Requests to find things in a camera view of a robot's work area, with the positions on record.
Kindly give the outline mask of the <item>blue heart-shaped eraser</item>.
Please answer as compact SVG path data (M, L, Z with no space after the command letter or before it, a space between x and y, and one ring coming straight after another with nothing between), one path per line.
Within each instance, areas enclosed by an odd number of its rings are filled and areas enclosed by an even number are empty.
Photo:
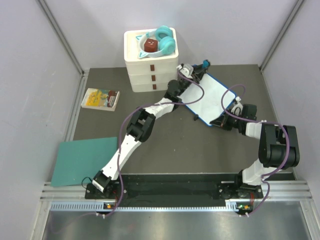
M207 59L204 60L203 63L202 63L202 68L207 68L209 66L210 66L210 62Z

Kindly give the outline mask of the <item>blue-framed whiteboard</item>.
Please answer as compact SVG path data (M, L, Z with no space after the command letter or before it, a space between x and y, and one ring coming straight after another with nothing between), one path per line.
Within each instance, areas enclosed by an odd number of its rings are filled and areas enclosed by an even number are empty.
M237 95L232 91L227 91L226 86L208 73L204 74L199 85L203 90L192 83L180 95L180 98L183 103L187 103L187 108L211 127L210 122L223 114L222 107L229 107Z

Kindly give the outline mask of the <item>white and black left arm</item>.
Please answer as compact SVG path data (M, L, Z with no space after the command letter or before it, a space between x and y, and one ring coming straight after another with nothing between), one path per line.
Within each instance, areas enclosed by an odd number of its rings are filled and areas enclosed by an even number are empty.
M167 91L160 101L140 106L126 117L120 127L118 150L86 186L86 199L107 199L115 196L118 186L120 186L120 197L123 196L122 167L132 153L149 139L157 119L173 112L179 106L191 105L204 97L205 91L200 86L200 81L208 72L209 66L210 63L207 60L200 65L179 65L178 78L169 81ZM201 95L191 102L183 103L181 95L189 87L198 87Z

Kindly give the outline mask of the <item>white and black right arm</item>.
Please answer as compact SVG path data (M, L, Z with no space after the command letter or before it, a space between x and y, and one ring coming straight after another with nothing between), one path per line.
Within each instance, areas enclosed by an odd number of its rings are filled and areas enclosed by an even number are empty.
M231 198L232 194L239 198L249 195L260 197L258 191L261 184L273 171L294 168L300 162L296 127L257 122L256 114L256 105L237 103L210 122L225 131L237 129L240 134L259 140L258 159L241 170L235 176L234 183L222 187L221 196L225 199Z

